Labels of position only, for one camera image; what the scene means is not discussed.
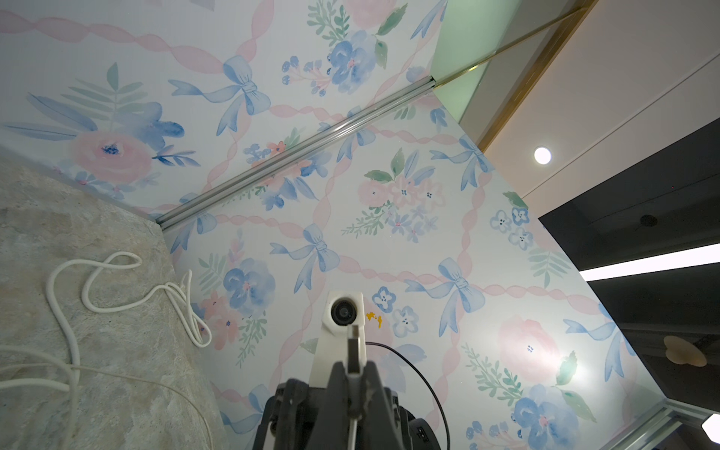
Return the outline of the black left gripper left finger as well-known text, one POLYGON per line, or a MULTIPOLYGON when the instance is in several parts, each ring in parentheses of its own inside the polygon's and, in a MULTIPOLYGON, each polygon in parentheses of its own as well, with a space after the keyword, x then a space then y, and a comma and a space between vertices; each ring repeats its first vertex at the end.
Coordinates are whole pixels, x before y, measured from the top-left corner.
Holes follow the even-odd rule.
POLYGON ((349 383, 342 362, 333 365, 314 425, 315 449, 347 449, 350 434, 349 383))

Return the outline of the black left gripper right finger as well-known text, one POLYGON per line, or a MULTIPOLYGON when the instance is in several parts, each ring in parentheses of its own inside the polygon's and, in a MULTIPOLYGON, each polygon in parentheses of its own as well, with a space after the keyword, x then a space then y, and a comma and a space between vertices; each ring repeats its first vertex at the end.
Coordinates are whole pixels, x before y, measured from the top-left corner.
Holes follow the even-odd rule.
POLYGON ((369 361, 360 380, 360 418, 357 449, 404 449, 401 413, 392 391, 381 381, 375 363, 369 361))

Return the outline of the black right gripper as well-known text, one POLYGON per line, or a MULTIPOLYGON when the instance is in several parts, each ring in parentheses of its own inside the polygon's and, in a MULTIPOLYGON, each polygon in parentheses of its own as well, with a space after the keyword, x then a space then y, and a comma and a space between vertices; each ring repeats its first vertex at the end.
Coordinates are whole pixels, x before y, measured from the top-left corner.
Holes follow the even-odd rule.
MULTIPOLYGON (((253 449, 315 449, 314 425, 324 398, 324 391, 326 388, 313 388, 306 382, 296 379, 281 384, 265 405, 265 412, 251 447, 253 449)), ((438 438, 427 421, 414 416, 401 406, 398 394, 391 391, 394 403, 399 407, 404 449, 438 449, 440 447, 438 438)), ((357 449, 360 391, 353 393, 349 387, 349 398, 350 434, 347 449, 357 449)))

